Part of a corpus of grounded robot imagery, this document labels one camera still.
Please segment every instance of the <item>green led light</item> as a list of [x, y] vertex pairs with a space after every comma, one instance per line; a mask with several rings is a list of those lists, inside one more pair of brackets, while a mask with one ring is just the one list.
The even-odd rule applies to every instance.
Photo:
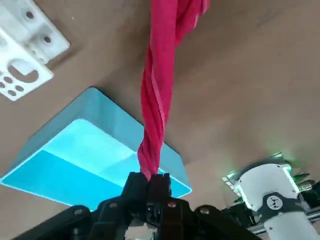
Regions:
[[287, 178], [289, 179], [291, 185], [293, 186], [293, 189], [295, 190], [296, 193], [299, 193], [299, 188], [297, 186], [297, 184], [295, 183], [295, 180], [294, 178], [291, 176], [291, 166], [290, 165], [287, 165], [287, 166], [284, 166], [283, 168], [283, 171], [285, 173], [285, 175], [287, 176]]
[[232, 172], [228, 173], [228, 175], [226, 177], [228, 179], [231, 179], [236, 173], [237, 173], [237, 171], [232, 171]]

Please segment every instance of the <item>pink fabric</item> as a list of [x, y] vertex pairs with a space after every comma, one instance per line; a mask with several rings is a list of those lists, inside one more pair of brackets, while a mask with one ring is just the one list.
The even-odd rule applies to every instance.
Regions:
[[174, 84], [175, 47], [197, 25], [210, 0], [151, 0], [151, 34], [141, 85], [141, 172], [157, 174]]

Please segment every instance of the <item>white plastic block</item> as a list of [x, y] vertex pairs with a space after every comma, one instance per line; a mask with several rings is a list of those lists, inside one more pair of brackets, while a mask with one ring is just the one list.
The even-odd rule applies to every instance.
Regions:
[[50, 80], [45, 64], [69, 46], [32, 0], [0, 0], [0, 93], [15, 101]]

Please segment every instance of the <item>hole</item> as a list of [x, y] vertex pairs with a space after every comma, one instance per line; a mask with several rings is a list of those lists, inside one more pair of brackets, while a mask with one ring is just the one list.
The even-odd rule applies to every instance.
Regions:
[[23, 92], [23, 91], [25, 90], [22, 86], [15, 86], [15, 89], [16, 89], [18, 92]]
[[16, 95], [17, 95], [16, 92], [14, 92], [14, 91], [12, 91], [12, 90], [9, 90], [9, 91], [8, 91], [8, 94], [10, 94], [11, 96], [16, 96]]
[[27, 17], [28, 19], [34, 19], [34, 18], [35, 18], [35, 15], [34, 15], [31, 11], [27, 11], [27, 12], [25, 13], [25, 15], [26, 15], [26, 17]]
[[[27, 74], [23, 74], [18, 69], [16, 69], [14, 66], [21, 66], [22, 69], [26, 69], [26, 72], [29, 72]], [[34, 67], [21, 59], [14, 60], [11, 65], [8, 66], [9, 73], [14, 76], [16, 79], [18, 79], [21, 82], [24, 83], [33, 83], [39, 78], [39, 73], [37, 70], [34, 69]]]
[[43, 37], [43, 40], [44, 40], [47, 44], [51, 43], [51, 38], [48, 37], [48, 36], [44, 36], [44, 37]]
[[5, 76], [5, 77], [3, 78], [3, 80], [4, 80], [6, 83], [8, 83], [8, 84], [12, 84], [12, 83], [13, 83], [12, 79], [11, 79], [10, 77], [8, 77], [8, 76]]

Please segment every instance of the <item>blue plastic tray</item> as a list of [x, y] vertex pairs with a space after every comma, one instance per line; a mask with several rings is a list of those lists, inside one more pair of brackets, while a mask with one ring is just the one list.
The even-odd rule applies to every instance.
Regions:
[[[5, 186], [91, 210], [118, 196], [139, 172], [143, 126], [96, 88], [89, 88], [36, 132], [1, 179]], [[179, 154], [164, 144], [160, 173], [173, 197], [192, 189]]]

